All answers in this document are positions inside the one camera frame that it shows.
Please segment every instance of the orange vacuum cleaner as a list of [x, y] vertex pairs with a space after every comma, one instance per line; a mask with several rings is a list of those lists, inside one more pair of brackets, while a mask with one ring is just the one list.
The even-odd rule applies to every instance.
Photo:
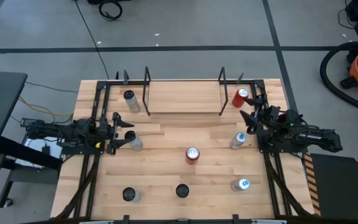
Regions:
[[331, 81], [327, 77], [326, 69], [329, 60], [339, 51], [348, 50], [349, 54], [347, 55], [347, 60], [351, 63], [349, 74], [350, 77], [345, 78], [341, 81], [341, 86], [344, 89], [352, 88], [358, 86], [358, 42], [349, 42], [345, 44], [341, 44], [332, 51], [328, 52], [320, 65], [320, 77], [324, 83], [324, 85], [333, 92], [336, 96], [340, 97], [344, 101], [358, 107], [358, 100], [350, 97], [349, 95], [342, 92], [335, 85], [331, 83]]

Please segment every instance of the vacuum hose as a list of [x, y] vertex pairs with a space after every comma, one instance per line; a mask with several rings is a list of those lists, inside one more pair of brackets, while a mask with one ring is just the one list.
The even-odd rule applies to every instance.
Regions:
[[331, 81], [329, 81], [327, 77], [328, 62], [335, 54], [337, 54], [339, 51], [342, 50], [358, 50], [358, 42], [349, 42], [349, 43], [341, 44], [337, 48], [328, 52], [328, 54], [324, 57], [320, 65], [320, 77], [324, 85], [328, 88], [328, 90], [333, 92], [337, 97], [341, 98], [342, 100], [350, 103], [353, 106], [358, 107], [358, 100], [343, 93], [340, 89], [334, 86], [334, 84]]

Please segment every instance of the red can lid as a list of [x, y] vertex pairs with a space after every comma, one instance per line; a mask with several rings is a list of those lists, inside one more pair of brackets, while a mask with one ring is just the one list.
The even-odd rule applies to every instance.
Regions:
[[246, 90], [245, 88], [239, 89], [239, 95], [241, 97], [247, 97], [248, 96], [248, 90]]
[[200, 151], [196, 147], [190, 147], [186, 151], [186, 156], [189, 159], [197, 159], [200, 156]]

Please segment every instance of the red can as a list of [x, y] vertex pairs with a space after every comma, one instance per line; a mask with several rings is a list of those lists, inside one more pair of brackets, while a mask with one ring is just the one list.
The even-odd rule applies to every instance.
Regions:
[[244, 100], [248, 99], [248, 90], [245, 88], [241, 88], [237, 90], [236, 94], [234, 95], [232, 104], [236, 108], [240, 108], [244, 104]]
[[200, 156], [200, 150], [196, 147], [190, 147], [186, 150], [186, 162], [189, 165], [194, 165]]

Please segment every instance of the wooden table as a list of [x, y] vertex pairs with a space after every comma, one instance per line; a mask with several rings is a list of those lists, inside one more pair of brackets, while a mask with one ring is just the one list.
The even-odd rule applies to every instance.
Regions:
[[[74, 119], [90, 117], [96, 82], [81, 82]], [[269, 104], [285, 110], [287, 103], [281, 81], [266, 79], [265, 86]], [[229, 103], [222, 116], [217, 113], [152, 113], [147, 116], [141, 102], [143, 86], [112, 86], [107, 117], [111, 119], [116, 111], [123, 121], [134, 124], [134, 128], [120, 129], [119, 137], [122, 138], [128, 130], [134, 130], [144, 143], [144, 150], [135, 151], [125, 145], [117, 150], [115, 156], [106, 153], [101, 156], [92, 219], [122, 220], [124, 215], [130, 215], [131, 220], [231, 219], [232, 214], [238, 214], [239, 218], [273, 218], [264, 159], [256, 136], [247, 135], [248, 140], [240, 150], [229, 148], [234, 135], [247, 129], [239, 109], [231, 104], [240, 87], [250, 86], [227, 86]], [[223, 103], [223, 85], [220, 89]], [[134, 91], [137, 96], [141, 106], [139, 113], [129, 112], [122, 96], [126, 90]], [[247, 104], [241, 109], [248, 113], [254, 110]], [[185, 151], [190, 146], [200, 150], [195, 166], [185, 162]], [[313, 213], [300, 159], [289, 154], [282, 154], [281, 158], [288, 188], [302, 206]], [[82, 160], [83, 156], [73, 156], [64, 163], [51, 217], [59, 214], [76, 192]], [[250, 180], [250, 190], [233, 192], [231, 181], [243, 177]], [[175, 189], [181, 183], [190, 188], [187, 198], [176, 196]], [[142, 192], [140, 202], [122, 199], [122, 191], [130, 186]], [[281, 193], [278, 187], [276, 189], [280, 212], [284, 214]], [[87, 199], [85, 192], [81, 207], [83, 215]]]

